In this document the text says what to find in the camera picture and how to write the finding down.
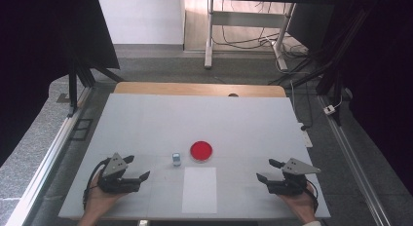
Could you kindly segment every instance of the white paper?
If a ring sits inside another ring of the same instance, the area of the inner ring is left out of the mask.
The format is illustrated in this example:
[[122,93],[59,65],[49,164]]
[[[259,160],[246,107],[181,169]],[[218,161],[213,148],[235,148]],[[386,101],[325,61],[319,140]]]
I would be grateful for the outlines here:
[[216,212],[216,168],[185,168],[182,213]]

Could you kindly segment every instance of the wooden edge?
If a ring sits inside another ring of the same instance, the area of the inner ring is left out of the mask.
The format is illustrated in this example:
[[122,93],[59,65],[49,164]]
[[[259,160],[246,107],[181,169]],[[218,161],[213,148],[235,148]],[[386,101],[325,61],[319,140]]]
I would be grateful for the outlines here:
[[250,97],[286,97],[280,86],[219,85],[192,83],[150,83],[121,82],[116,85],[115,94],[168,94]]

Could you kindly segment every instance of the human hand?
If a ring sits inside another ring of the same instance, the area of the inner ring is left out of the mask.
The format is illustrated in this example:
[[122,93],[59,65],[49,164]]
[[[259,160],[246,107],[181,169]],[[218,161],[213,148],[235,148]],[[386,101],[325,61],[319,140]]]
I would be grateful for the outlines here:
[[78,226],[95,225],[97,220],[115,205],[116,201],[128,194],[108,194],[103,192],[97,186],[99,175],[100,172],[94,176],[94,179],[89,186],[90,191],[88,201],[86,202],[85,213],[79,221]]
[[[314,193],[313,187],[307,183],[307,189]],[[307,194],[302,193],[296,196],[277,195],[291,209],[292,212],[300,219],[303,224],[317,221],[314,212],[313,199]]]

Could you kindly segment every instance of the small vial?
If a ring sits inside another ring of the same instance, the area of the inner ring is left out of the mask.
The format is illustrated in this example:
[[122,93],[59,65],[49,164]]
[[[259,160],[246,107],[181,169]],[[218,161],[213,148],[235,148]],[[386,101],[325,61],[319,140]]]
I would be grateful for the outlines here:
[[172,160],[173,160],[173,165],[175,167],[180,166],[180,155],[179,155],[179,153],[173,153],[172,154]]

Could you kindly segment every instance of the red dish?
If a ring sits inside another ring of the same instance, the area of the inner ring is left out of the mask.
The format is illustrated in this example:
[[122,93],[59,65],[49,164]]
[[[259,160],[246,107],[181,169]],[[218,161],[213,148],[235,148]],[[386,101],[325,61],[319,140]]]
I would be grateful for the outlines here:
[[196,162],[205,162],[212,155],[212,147],[206,141],[197,141],[191,146],[191,156]]

